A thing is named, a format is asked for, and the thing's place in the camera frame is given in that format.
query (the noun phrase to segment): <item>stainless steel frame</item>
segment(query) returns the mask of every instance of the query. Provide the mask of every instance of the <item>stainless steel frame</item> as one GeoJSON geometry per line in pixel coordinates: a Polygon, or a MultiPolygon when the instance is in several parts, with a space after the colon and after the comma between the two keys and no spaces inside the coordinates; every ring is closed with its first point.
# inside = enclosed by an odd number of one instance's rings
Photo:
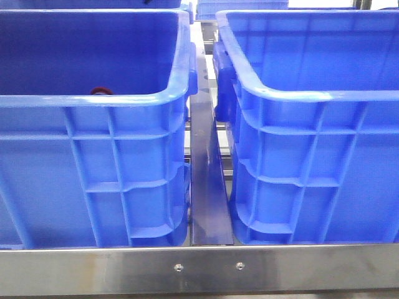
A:
{"type": "Polygon", "coordinates": [[[193,39],[200,88],[191,99],[191,245],[198,246],[0,250],[0,297],[370,289],[396,290],[338,298],[399,297],[399,244],[225,246],[233,237],[199,23],[193,39]]]}

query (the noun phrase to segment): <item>plastic crate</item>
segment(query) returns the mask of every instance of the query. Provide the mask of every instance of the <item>plastic crate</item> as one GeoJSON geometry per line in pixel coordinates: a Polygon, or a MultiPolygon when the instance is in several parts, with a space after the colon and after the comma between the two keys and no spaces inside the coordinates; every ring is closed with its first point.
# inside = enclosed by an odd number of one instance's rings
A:
{"type": "Polygon", "coordinates": [[[187,13],[0,11],[0,44],[0,248],[181,244],[187,13]]]}
{"type": "Polygon", "coordinates": [[[397,242],[399,14],[217,18],[224,45],[214,48],[216,112],[229,121],[237,238],[397,242]]]}
{"type": "Polygon", "coordinates": [[[218,11],[233,9],[287,9],[288,0],[198,0],[197,20],[216,20],[218,11]]]}
{"type": "Polygon", "coordinates": [[[190,0],[0,0],[0,9],[181,9],[190,14],[190,0]]]}

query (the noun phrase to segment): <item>screw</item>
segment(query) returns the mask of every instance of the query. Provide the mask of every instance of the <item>screw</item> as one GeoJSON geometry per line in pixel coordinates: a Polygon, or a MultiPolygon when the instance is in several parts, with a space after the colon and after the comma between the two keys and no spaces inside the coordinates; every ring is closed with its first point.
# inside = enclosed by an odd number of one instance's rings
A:
{"type": "Polygon", "coordinates": [[[183,265],[180,263],[177,263],[173,268],[175,269],[176,272],[181,272],[184,269],[183,265]]]}
{"type": "Polygon", "coordinates": [[[238,262],[238,263],[236,264],[236,269],[237,269],[237,270],[241,271],[243,268],[245,268],[245,263],[238,262]]]}

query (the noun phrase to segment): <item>metal rack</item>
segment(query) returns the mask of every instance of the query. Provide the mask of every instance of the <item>metal rack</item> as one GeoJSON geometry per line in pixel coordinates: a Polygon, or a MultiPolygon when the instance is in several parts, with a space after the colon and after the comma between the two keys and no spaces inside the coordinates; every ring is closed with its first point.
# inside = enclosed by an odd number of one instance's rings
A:
{"type": "Polygon", "coordinates": [[[399,244],[234,245],[201,23],[192,25],[192,37],[199,92],[190,99],[190,244],[0,250],[0,297],[345,291],[261,298],[398,298],[399,244]]]}

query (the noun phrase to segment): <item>blue bin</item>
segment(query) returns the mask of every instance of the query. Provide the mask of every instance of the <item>blue bin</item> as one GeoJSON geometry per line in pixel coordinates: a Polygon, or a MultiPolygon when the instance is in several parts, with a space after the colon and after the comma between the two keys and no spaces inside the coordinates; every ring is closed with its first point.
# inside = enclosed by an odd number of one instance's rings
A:
{"type": "Polygon", "coordinates": [[[0,11],[0,248],[184,241],[189,26],[181,11],[0,11]]]}
{"type": "Polygon", "coordinates": [[[288,0],[198,0],[197,20],[215,20],[218,11],[235,9],[287,9],[288,0]]]}
{"type": "Polygon", "coordinates": [[[245,244],[399,240],[399,13],[219,12],[245,244]]]}
{"type": "Polygon", "coordinates": [[[193,5],[190,0],[0,0],[0,9],[181,9],[190,14],[193,22],[193,5]]]}

